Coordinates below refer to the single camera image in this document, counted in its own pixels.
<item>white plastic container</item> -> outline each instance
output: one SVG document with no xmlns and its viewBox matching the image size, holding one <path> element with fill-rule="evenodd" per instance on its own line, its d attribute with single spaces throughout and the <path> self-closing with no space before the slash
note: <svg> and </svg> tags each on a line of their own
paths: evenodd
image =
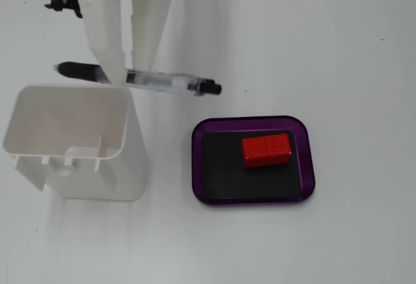
<svg viewBox="0 0 416 284">
<path fill-rule="evenodd" d="M 111 86 L 36 86 L 20 93 L 3 147 L 36 188 L 66 198 L 136 200 L 147 155 L 133 98 Z"/>
</svg>

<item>black pen grip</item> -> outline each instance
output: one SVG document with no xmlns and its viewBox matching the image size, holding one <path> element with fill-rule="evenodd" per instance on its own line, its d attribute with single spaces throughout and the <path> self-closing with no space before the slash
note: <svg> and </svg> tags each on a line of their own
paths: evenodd
<svg viewBox="0 0 416 284">
<path fill-rule="evenodd" d="M 84 81 L 98 82 L 96 70 L 99 66 L 95 64 L 63 62 L 59 64 L 57 71 L 68 78 L 82 79 Z"/>
</svg>

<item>open container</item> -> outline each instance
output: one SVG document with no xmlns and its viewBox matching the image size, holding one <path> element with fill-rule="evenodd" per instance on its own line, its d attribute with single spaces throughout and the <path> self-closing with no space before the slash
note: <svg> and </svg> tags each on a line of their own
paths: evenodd
<svg viewBox="0 0 416 284">
<path fill-rule="evenodd" d="M 20 93 L 3 147 L 37 189 L 66 198 L 136 200 L 147 155 L 128 89 L 30 85 Z"/>
</svg>

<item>white background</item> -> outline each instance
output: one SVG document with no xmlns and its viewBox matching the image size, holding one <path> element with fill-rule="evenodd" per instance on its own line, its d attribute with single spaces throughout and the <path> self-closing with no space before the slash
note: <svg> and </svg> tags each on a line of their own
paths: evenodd
<svg viewBox="0 0 416 284">
<path fill-rule="evenodd" d="M 124 1 L 128 49 L 129 4 Z M 49 0 L 0 0 L 0 135 L 28 83 L 95 62 Z M 173 0 L 155 69 L 220 97 L 133 92 L 151 164 L 133 203 L 38 192 L 0 154 L 0 283 L 413 283 L 416 0 Z M 302 120 L 317 186 L 297 205 L 212 208 L 191 189 L 210 117 Z"/>
</svg>

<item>purple tray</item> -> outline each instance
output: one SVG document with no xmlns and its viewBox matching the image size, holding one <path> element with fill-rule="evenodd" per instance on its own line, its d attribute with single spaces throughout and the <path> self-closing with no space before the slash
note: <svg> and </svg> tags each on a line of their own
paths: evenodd
<svg viewBox="0 0 416 284">
<path fill-rule="evenodd" d="M 294 135 L 299 167 L 301 193 L 293 198 L 244 200 L 208 200 L 202 193 L 202 136 L 205 133 L 242 131 L 291 131 Z M 192 133 L 192 189 L 195 196 L 208 205 L 235 205 L 247 203 L 291 203 L 304 201 L 315 189 L 311 150 L 305 125 L 290 116 L 212 118 L 200 122 Z"/>
</svg>

